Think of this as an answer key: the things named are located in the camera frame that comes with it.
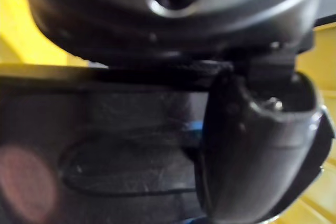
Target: black plastic part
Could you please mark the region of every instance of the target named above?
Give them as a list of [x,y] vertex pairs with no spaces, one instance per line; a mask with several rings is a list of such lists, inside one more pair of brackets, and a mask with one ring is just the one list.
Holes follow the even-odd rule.
[[242,45],[267,50],[274,41],[295,47],[311,28],[311,10],[319,0],[293,0],[288,8],[278,8],[286,1],[251,0],[223,12],[173,20],[102,0],[29,3],[37,26],[52,42],[84,59],[118,65],[209,59]]
[[[197,153],[207,92],[218,69],[198,67],[167,74],[168,69],[0,66],[0,152],[14,148],[48,167],[57,200],[51,209],[39,208],[50,210],[46,223],[185,224],[204,215],[193,163],[200,167]],[[286,209],[319,175],[333,136],[324,113],[313,148],[288,192],[260,221]],[[48,205],[36,197],[48,188],[39,166],[25,165],[14,174],[20,177],[29,170],[29,180],[11,182],[18,195],[32,196],[24,209]],[[30,184],[36,178],[37,185],[44,185],[38,194]],[[1,223],[30,224],[30,215],[13,205],[3,180],[0,189],[1,214],[8,217],[0,216]]]
[[[322,112],[309,80],[299,74],[273,85],[247,88],[241,78],[221,76],[210,90],[196,185],[213,221],[262,219],[284,196],[313,143]],[[281,109],[263,107],[272,97]]]

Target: yellow surface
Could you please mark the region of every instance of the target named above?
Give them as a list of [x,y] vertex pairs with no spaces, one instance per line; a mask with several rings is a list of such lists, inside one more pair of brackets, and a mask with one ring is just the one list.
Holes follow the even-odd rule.
[[0,0],[0,50],[0,62],[6,57],[6,62],[87,65],[42,35],[32,20],[27,0]]
[[[336,121],[336,23],[316,28],[316,47],[298,58],[298,70],[321,89]],[[0,62],[86,66],[47,40],[36,28],[26,0],[0,0]],[[276,220],[278,224],[336,224],[336,143],[323,175]]]

